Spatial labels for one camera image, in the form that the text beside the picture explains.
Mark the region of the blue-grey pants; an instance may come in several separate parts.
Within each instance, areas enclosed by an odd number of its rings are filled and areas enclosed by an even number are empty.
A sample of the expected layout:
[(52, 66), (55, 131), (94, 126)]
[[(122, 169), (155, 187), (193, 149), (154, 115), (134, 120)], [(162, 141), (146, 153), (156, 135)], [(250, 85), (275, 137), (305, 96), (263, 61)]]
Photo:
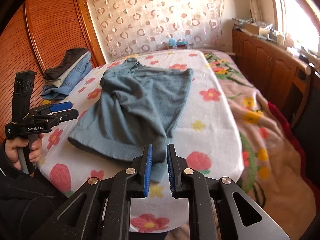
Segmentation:
[(100, 99), (70, 132), (75, 147), (131, 162), (152, 145), (151, 179), (161, 182), (167, 170), (166, 148), (188, 100), (193, 70), (149, 67), (135, 58), (108, 68)]

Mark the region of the white floral strawberry bed sheet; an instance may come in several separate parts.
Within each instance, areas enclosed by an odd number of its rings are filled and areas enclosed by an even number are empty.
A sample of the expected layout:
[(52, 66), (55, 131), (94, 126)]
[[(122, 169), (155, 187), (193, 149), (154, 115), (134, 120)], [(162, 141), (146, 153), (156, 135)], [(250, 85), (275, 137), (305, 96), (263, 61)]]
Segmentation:
[(188, 201), (171, 196), (168, 144), (209, 178), (238, 180), (244, 170), (240, 134), (217, 77), (199, 50), (133, 55), (94, 68), (67, 98), (79, 117), (44, 136), (40, 172), (71, 196), (88, 178), (114, 176), (152, 145), (150, 191), (132, 200), (130, 229), (182, 226)]

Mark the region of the folded blue jeans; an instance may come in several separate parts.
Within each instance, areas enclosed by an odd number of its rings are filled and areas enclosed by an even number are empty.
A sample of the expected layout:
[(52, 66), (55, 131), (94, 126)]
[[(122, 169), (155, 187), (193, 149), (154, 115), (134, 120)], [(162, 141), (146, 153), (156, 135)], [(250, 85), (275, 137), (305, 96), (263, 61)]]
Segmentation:
[(41, 98), (62, 100), (69, 96), (76, 85), (91, 71), (91, 55), (84, 56), (56, 80), (45, 80)]

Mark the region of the folded black garment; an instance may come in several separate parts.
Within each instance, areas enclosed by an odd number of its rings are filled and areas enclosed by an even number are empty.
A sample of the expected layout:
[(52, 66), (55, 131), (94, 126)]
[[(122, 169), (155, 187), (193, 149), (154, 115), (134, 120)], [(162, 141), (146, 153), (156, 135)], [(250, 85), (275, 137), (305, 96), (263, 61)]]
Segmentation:
[(69, 68), (74, 66), (80, 59), (84, 56), (91, 55), (90, 51), (87, 48), (73, 48), (65, 52), (64, 58), (61, 63), (54, 67), (48, 68), (44, 73), (45, 80), (56, 80)]

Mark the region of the person's black sleeve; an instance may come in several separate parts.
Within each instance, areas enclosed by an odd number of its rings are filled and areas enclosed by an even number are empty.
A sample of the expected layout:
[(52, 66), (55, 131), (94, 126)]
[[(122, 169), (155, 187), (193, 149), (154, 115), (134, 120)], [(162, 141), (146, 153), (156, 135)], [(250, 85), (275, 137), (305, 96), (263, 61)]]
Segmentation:
[(1, 239), (29, 239), (67, 200), (39, 170), (22, 172), (17, 149), (27, 145), (22, 138), (1, 144)]

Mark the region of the blue item on box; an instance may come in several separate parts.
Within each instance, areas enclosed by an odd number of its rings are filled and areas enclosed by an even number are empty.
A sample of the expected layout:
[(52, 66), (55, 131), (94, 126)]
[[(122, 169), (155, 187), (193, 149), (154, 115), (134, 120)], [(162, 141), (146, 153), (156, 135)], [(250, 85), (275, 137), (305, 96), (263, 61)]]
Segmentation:
[(176, 41), (174, 38), (170, 38), (168, 42), (168, 49), (187, 49), (188, 42), (185, 40)]

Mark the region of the sheer circle-pattern curtain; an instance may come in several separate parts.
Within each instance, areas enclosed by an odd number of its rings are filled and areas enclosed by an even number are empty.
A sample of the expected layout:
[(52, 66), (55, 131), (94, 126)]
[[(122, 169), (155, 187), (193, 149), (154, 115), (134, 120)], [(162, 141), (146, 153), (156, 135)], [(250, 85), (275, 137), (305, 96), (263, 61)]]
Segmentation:
[(190, 48), (218, 46), (224, 0), (88, 0), (109, 61), (164, 50), (170, 38)]

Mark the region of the wooden window-side cabinet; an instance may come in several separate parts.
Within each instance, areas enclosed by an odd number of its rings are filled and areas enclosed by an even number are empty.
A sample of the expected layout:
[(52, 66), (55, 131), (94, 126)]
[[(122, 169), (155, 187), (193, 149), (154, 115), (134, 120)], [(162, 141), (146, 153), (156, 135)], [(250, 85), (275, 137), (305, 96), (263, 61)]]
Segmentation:
[(232, 31), (235, 62), (244, 76), (294, 127), (310, 91), (312, 69), (271, 42)]

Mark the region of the cardboard box on cabinet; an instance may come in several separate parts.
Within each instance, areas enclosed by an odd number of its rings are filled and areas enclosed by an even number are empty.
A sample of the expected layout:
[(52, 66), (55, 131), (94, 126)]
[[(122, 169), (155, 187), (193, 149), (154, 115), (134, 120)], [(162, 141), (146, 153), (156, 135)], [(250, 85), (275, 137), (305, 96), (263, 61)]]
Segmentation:
[(254, 23), (245, 23), (245, 30), (249, 31), (253, 35), (265, 36), (267, 37), (272, 29), (272, 25), (257, 26)]

